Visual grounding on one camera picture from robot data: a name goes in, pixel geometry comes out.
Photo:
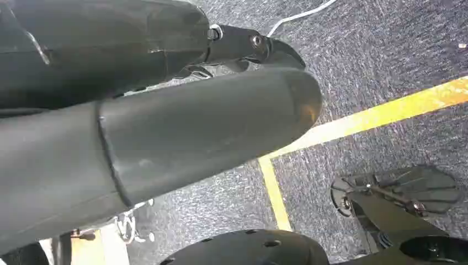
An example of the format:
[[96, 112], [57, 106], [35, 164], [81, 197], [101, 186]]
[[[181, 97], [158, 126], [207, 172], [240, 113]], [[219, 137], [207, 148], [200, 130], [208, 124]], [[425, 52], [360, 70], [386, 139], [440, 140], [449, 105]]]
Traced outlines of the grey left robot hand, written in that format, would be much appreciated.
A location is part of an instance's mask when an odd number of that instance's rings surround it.
[[1, 253], [280, 149], [317, 120], [301, 57], [187, 1], [1, 2]]

